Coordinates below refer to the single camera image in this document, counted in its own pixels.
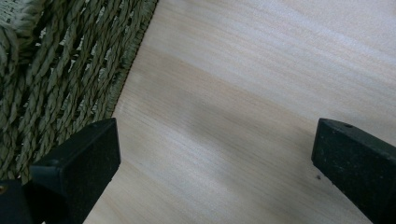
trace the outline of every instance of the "woven rope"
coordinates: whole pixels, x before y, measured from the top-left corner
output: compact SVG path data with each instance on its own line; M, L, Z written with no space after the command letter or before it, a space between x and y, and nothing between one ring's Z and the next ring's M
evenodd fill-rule
M0 22L9 23L15 17L15 9L18 7L17 0L0 1Z
M0 18L1 179L26 182L33 161L111 116L156 3L21 0Z

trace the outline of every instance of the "light wood surface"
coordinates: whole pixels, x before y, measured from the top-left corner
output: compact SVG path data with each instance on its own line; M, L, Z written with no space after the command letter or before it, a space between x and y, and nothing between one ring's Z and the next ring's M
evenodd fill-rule
M310 156L320 117L396 145L395 75L393 0L161 0L86 223L370 223Z

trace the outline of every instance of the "woven basket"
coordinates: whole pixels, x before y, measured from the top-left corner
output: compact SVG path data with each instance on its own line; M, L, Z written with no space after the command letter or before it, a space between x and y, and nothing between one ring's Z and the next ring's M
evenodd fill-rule
M0 179L111 116L156 3L0 1Z

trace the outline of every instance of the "wicker basket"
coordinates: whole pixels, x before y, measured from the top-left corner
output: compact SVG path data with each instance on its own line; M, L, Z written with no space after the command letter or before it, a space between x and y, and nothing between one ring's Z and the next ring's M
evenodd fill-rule
M0 178L109 118L157 0L0 1Z

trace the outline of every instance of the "wooden floor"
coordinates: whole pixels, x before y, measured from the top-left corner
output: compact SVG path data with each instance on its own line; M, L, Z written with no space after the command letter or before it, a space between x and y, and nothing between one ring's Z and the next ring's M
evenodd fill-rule
M160 0L86 223L370 223L310 156L321 117L396 145L395 96L393 0Z

